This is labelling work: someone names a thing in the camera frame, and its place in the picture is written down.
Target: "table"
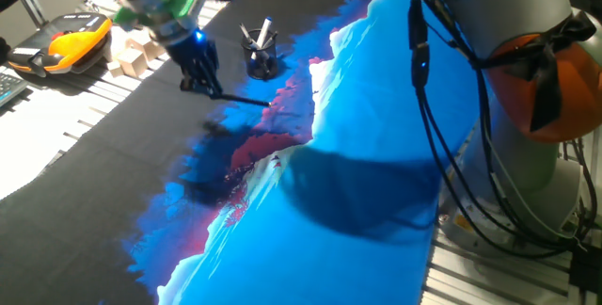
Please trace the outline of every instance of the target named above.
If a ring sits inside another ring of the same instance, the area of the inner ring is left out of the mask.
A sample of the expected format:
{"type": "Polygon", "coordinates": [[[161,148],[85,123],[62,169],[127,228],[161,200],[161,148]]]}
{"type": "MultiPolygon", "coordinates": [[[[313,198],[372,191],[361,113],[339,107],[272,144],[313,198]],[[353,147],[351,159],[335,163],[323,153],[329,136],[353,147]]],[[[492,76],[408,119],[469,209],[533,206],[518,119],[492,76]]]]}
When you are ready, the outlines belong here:
{"type": "MultiPolygon", "coordinates": [[[[114,0],[95,1],[106,14],[117,8],[114,0]]],[[[223,7],[222,3],[208,2],[200,13],[199,25],[206,25],[223,7]]],[[[114,42],[123,42],[126,35],[114,28],[114,38],[114,42]]],[[[62,89],[32,86],[19,99],[3,106],[0,129],[17,130],[0,136],[4,143],[11,144],[5,149],[3,165],[19,174],[3,177],[9,184],[3,184],[0,199],[43,174],[44,168],[58,160],[166,60],[163,55],[152,61],[139,79],[114,78],[96,65],[82,75],[67,74],[61,79],[62,89]]],[[[6,68],[0,71],[11,72],[6,68]]],[[[599,185],[598,143],[597,130],[584,138],[588,164],[599,185]]],[[[600,247],[602,232],[593,232],[590,241],[600,247]]],[[[567,253],[542,263],[484,259],[460,250],[436,229],[421,304],[595,304],[596,295],[570,285],[571,258],[567,253]]]]}

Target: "black mat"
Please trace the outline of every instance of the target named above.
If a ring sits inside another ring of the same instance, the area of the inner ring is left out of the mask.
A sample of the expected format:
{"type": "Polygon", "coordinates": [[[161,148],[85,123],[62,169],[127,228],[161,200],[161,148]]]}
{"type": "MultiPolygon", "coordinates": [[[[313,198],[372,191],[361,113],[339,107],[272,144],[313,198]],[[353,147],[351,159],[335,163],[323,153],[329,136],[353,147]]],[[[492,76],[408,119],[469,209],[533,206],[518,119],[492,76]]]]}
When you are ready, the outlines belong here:
{"type": "MultiPolygon", "coordinates": [[[[294,35],[312,29],[319,17],[338,15],[345,1],[237,0],[228,5],[205,29],[217,43],[225,91],[234,92],[248,80],[240,22],[252,28],[271,15],[286,51],[294,35]]],[[[328,57],[329,50],[315,56],[328,57]]],[[[136,219],[150,197],[164,192],[173,163],[190,154],[191,144],[203,135],[220,136],[212,125],[220,120],[220,110],[232,107],[179,92],[180,79],[179,68],[168,62],[42,177],[0,202],[0,304],[153,302],[136,282],[140,274],[127,271],[134,262],[121,240],[139,233],[136,219]]],[[[217,173],[227,169],[229,160],[222,164],[216,164],[217,173]]]]}

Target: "orange device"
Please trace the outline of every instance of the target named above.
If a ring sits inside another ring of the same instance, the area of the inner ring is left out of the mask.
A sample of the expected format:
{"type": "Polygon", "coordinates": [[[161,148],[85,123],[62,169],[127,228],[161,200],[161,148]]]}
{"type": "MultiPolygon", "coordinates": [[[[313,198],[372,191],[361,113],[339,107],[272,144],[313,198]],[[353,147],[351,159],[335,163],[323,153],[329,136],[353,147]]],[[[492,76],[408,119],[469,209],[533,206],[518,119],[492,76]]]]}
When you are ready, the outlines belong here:
{"type": "Polygon", "coordinates": [[[99,13],[60,16],[8,53],[15,70],[44,77],[47,73],[80,73],[111,46],[113,23],[99,13]]]}

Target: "keyboard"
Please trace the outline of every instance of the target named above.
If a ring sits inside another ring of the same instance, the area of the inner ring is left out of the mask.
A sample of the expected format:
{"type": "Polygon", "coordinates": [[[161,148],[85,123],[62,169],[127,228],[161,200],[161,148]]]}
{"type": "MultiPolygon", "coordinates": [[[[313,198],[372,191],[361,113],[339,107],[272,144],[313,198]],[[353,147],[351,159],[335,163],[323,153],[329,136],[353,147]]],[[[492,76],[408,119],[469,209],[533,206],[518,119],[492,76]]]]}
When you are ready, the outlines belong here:
{"type": "Polygon", "coordinates": [[[0,73],[0,106],[27,88],[27,82],[19,77],[0,73]]]}

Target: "orange robot part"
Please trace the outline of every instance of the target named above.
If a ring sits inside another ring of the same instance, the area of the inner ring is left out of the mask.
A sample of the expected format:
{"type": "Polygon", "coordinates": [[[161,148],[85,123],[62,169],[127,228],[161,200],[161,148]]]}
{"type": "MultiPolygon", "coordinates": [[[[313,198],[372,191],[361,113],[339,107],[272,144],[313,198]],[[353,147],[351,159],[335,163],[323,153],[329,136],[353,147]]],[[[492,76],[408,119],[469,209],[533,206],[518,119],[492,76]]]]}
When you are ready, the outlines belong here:
{"type": "MultiPolygon", "coordinates": [[[[522,47],[539,35],[528,35],[503,44],[493,57],[522,47]]],[[[558,119],[531,132],[536,83],[509,74],[509,66],[486,71],[499,103],[514,125],[539,142],[562,142],[592,132],[602,123],[602,69],[577,43],[556,53],[562,110],[558,119]]]]}

